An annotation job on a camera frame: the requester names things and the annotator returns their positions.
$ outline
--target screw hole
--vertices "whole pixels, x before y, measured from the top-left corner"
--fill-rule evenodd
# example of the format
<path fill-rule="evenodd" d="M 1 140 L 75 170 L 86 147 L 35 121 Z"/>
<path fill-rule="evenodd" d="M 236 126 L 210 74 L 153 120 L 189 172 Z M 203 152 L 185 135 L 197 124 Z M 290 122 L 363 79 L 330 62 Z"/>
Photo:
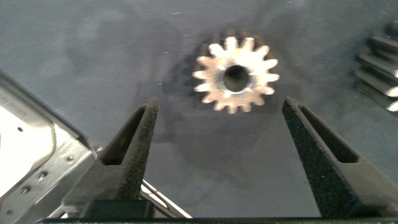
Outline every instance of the screw hole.
<path fill-rule="evenodd" d="M 25 186 L 21 189 L 21 194 L 27 194 L 30 191 L 30 187 Z"/>
<path fill-rule="evenodd" d="M 37 179 L 39 181 L 42 181 L 47 175 L 48 175 L 48 173 L 46 171 L 43 171 L 43 172 L 39 173 L 39 175 L 37 176 Z"/>

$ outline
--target gear center hole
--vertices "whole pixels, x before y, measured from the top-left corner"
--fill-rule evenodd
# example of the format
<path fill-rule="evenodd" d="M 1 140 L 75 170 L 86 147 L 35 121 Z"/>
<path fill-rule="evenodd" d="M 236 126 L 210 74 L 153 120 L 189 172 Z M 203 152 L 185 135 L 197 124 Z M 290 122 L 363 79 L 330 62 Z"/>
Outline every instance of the gear center hole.
<path fill-rule="evenodd" d="M 247 87 L 249 79 L 249 73 L 244 67 L 233 65 L 224 72 L 223 82 L 228 90 L 240 92 Z"/>

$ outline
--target stacked metal gear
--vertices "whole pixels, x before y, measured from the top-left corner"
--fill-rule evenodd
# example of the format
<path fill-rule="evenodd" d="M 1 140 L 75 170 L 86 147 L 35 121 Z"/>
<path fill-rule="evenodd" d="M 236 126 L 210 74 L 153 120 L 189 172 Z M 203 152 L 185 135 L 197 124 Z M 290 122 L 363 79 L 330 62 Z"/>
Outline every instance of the stacked metal gear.
<path fill-rule="evenodd" d="M 225 37 L 215 35 L 212 44 L 203 46 L 201 55 L 192 75 L 203 82 L 194 90 L 208 92 L 202 102 L 215 101 L 215 111 L 227 107 L 229 114 L 235 114 L 240 107 L 250 112 L 251 103 L 265 103 L 262 94 L 275 92 L 269 83 L 279 79 L 273 69 L 278 61 L 259 36 L 250 36 L 246 31 L 236 35 L 229 30 Z"/>
<path fill-rule="evenodd" d="M 370 51 L 359 56 L 362 67 L 354 74 L 362 79 L 358 88 L 394 115 L 398 114 L 398 21 L 387 35 L 370 40 Z"/>

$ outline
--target spur gear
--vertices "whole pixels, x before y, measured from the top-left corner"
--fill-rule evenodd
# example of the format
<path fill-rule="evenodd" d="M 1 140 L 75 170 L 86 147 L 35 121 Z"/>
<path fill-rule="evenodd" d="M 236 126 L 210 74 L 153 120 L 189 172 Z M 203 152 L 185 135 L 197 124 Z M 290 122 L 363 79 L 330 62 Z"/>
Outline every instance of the spur gear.
<path fill-rule="evenodd" d="M 203 80 L 195 87 L 196 92 L 208 92 L 203 103 L 215 101 L 214 110 L 221 111 L 228 107 L 229 114 L 235 114 L 239 107 L 244 112 L 251 111 L 251 103 L 261 106 L 264 100 L 261 95 L 271 95 L 275 90 L 268 85 L 279 79 L 279 75 L 269 73 L 278 61 L 264 60 L 269 47 L 261 45 L 254 49 L 255 39 L 246 37 L 240 46 L 235 36 L 220 44 L 210 44 L 208 51 L 212 57 L 198 57 L 197 62 L 204 70 L 193 72 L 193 77 Z"/>

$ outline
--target gray table surface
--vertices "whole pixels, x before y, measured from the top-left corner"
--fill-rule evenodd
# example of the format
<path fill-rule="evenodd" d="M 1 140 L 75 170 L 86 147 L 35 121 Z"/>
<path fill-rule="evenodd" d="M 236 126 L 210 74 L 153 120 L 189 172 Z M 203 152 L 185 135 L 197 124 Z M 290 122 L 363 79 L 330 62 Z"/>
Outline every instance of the gray table surface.
<path fill-rule="evenodd" d="M 282 102 L 305 102 L 398 182 L 398 121 L 352 75 L 397 13 L 393 0 L 0 1 L 0 68 L 102 145 L 157 96 L 145 179 L 194 217 L 316 217 Z M 229 27 L 262 35 L 281 76 L 234 116 L 201 104 L 191 78 L 199 46 Z"/>

